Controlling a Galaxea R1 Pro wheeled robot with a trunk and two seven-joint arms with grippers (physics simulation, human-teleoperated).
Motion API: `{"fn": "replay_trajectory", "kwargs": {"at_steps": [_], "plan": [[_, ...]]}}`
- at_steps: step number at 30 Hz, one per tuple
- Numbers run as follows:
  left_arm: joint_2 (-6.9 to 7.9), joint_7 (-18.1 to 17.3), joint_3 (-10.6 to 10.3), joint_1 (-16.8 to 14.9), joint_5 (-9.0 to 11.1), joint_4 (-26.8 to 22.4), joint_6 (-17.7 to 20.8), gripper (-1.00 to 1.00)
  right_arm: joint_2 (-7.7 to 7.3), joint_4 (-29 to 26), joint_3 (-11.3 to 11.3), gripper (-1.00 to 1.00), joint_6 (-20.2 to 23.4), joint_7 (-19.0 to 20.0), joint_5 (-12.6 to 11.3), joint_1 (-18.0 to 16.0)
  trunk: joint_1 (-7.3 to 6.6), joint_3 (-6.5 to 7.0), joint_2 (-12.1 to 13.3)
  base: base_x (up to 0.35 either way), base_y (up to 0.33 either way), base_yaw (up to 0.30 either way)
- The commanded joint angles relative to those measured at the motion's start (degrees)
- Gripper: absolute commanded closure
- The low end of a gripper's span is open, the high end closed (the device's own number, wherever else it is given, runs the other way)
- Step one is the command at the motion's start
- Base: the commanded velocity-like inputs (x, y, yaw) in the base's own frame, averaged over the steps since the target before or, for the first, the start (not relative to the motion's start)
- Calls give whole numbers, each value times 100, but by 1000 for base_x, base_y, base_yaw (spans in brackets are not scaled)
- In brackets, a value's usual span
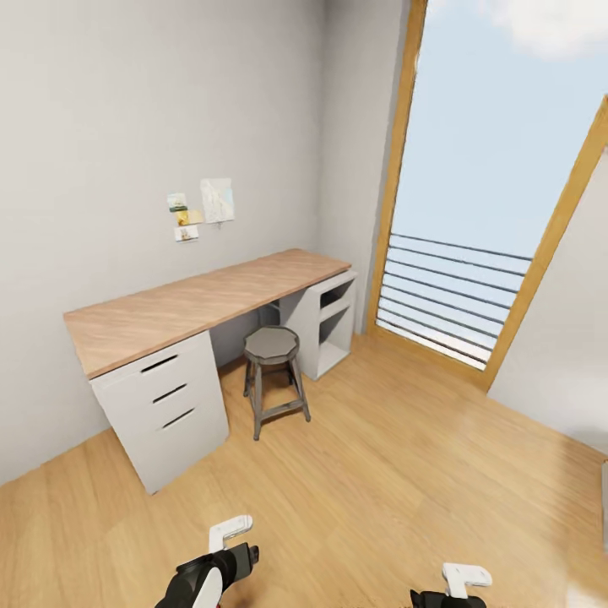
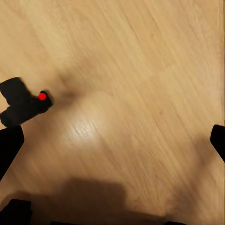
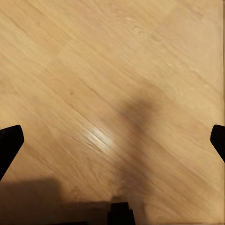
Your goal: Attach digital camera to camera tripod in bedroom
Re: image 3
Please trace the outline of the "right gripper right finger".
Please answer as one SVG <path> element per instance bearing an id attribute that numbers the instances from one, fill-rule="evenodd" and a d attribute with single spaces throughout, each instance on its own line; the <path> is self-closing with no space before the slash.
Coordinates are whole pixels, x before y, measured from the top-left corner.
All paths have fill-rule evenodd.
<path id="1" fill-rule="evenodd" d="M 225 127 L 217 124 L 214 125 L 210 141 L 225 162 Z"/>

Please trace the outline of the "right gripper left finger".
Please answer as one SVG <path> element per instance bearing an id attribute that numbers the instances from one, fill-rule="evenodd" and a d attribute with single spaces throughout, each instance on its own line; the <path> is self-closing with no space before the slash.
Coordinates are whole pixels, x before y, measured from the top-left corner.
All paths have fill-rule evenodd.
<path id="1" fill-rule="evenodd" d="M 0 130 L 0 181 L 24 143 L 21 125 Z"/>

